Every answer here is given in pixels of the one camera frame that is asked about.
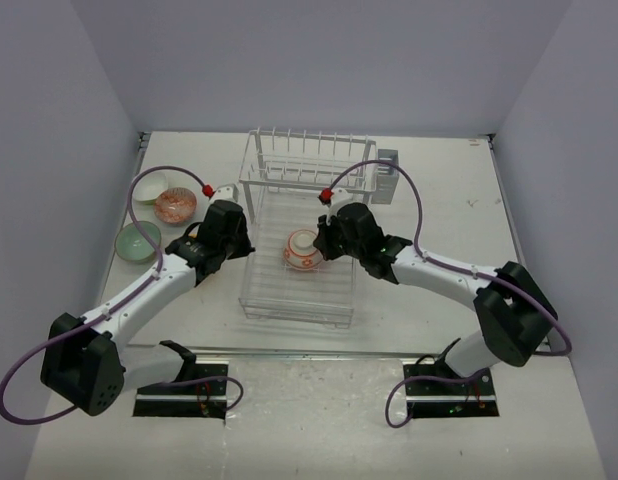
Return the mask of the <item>orange white upturned bowl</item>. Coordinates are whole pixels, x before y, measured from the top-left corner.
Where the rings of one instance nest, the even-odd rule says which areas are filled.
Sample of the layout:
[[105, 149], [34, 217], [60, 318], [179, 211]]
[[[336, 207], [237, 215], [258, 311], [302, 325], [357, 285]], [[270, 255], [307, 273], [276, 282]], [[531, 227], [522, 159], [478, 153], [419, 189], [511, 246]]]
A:
[[282, 257], [285, 263], [300, 271], [316, 268], [323, 259], [313, 246], [316, 232], [309, 229], [299, 229], [292, 232], [283, 248]]

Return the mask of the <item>blue zigzag patterned bowl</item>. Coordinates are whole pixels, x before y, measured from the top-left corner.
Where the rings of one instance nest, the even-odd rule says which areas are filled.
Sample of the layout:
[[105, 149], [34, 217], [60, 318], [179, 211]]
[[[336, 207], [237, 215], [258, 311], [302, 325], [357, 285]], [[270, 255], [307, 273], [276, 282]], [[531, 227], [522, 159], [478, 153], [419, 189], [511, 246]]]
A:
[[175, 187], [163, 191], [155, 200], [154, 215], [168, 225], [179, 225], [193, 218], [197, 197], [189, 189]]

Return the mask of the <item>mint green bowl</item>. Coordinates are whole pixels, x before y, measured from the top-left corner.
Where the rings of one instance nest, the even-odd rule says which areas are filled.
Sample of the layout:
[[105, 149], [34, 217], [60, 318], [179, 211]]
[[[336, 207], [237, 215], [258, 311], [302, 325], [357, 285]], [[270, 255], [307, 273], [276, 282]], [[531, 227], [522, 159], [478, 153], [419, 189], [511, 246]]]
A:
[[[156, 245], [161, 244], [162, 235], [157, 225], [149, 221], [140, 221], [140, 225]], [[145, 263], [156, 256], [155, 249], [133, 223], [125, 225], [117, 234], [114, 249], [120, 259], [130, 263]]]

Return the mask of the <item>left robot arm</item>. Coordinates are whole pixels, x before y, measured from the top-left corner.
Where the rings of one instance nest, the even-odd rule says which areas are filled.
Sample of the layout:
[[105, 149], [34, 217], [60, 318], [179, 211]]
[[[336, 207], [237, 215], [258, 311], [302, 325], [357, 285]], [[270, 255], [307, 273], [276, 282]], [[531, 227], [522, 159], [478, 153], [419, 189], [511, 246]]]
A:
[[135, 334], [169, 303], [200, 285], [221, 265], [253, 252], [242, 207], [215, 200], [203, 221], [173, 240], [160, 261], [109, 302], [80, 317], [63, 314], [52, 324], [40, 378], [78, 409], [96, 416], [124, 391], [169, 387], [184, 393], [197, 378], [196, 357], [163, 340], [150, 350], [131, 352]]

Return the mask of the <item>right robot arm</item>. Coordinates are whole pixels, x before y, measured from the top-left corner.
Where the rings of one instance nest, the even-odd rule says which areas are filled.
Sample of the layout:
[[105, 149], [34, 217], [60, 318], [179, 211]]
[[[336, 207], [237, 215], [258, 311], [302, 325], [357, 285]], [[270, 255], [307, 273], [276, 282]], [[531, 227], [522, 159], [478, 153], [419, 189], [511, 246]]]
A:
[[314, 246], [324, 260], [351, 257], [375, 279], [433, 292], [476, 314], [478, 331], [452, 342], [435, 361], [435, 380], [445, 392], [460, 391], [498, 363], [525, 366], [553, 328], [553, 306], [516, 262], [483, 272], [419, 253], [412, 241], [384, 233], [359, 202], [330, 210], [317, 227]]

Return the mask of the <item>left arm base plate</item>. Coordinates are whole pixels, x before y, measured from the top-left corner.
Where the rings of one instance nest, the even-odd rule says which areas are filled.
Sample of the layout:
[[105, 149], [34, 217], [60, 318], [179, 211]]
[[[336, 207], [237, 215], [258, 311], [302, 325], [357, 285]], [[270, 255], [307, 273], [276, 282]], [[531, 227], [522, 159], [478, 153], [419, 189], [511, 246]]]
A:
[[213, 380], [188, 386], [149, 386], [137, 390], [134, 417], [226, 418], [227, 381]]

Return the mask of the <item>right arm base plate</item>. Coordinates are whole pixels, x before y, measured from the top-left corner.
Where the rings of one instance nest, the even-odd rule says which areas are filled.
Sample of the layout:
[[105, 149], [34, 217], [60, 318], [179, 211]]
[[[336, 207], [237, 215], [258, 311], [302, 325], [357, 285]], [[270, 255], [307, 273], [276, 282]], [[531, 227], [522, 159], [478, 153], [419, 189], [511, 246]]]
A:
[[405, 385], [407, 413], [412, 419], [498, 417], [490, 370], [472, 383], [420, 380]]

